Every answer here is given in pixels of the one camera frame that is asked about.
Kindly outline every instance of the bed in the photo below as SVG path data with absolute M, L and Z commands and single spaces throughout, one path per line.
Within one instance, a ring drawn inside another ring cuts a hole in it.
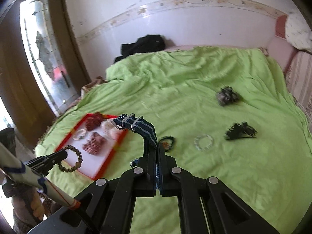
M 168 154 L 179 167 L 220 178 L 281 234 L 294 231 L 312 201 L 312 137 L 273 58 L 259 49 L 203 46 L 134 54 L 106 74 L 108 83 L 93 88 L 54 123 L 37 145 L 37 156 L 51 154 L 86 113 L 142 115 L 158 139 L 176 138 Z M 221 107 L 216 93 L 226 85 L 242 100 Z M 243 121 L 258 131 L 257 138 L 226 141 L 226 130 Z M 207 151 L 194 145 L 202 134 L 213 138 Z M 104 177 L 119 177 L 142 153 L 142 138 L 128 133 Z M 91 183 L 56 166 L 48 178 L 71 196 Z M 138 198 L 131 233 L 180 233 L 177 199 L 159 193 Z

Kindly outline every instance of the wooden door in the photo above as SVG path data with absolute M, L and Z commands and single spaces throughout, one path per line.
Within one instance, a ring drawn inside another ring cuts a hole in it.
M 0 96 L 31 145 L 89 82 L 63 4 L 17 0 L 0 24 Z

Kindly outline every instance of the blue tape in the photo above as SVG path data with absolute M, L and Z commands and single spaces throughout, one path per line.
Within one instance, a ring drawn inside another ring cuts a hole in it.
M 38 184 L 39 184 L 40 186 L 42 186 L 42 188 L 43 188 L 43 193 L 46 194 L 46 193 L 47 193 L 47 188 L 46 188 L 45 181 L 46 181 L 46 178 L 45 178 L 45 177 L 41 177 L 41 178 L 38 179 Z
M 19 173 L 24 174 L 26 172 L 26 166 L 21 162 L 21 168 L 3 167 L 6 173 Z

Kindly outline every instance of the clear beaded bracelet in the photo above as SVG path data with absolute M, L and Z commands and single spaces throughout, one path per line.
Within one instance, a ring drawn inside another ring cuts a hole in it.
M 75 141 L 82 140 L 87 135 L 86 129 L 79 129 L 76 131 L 76 133 L 73 135 L 73 139 Z
M 205 148 L 201 148 L 199 146 L 199 141 L 206 137 L 209 139 L 209 143 L 207 144 Z M 195 144 L 196 149 L 198 149 L 199 151 L 205 151 L 205 150 L 208 150 L 213 145 L 213 138 L 209 134 L 199 135 L 195 138 L 194 144 Z

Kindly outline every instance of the window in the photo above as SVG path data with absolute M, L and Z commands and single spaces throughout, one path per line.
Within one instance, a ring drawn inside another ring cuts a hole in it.
M 12 128 L 13 126 L 14 126 L 13 121 L 0 97 L 0 131 L 5 128 Z
M 0 185 L 0 211 L 3 214 L 4 218 L 8 224 L 13 228 L 14 219 L 13 219 L 13 206 L 11 203 L 11 198 L 6 198 Z
M 21 35 L 33 76 L 56 116 L 77 97 L 55 40 L 48 0 L 26 0 L 20 6 Z

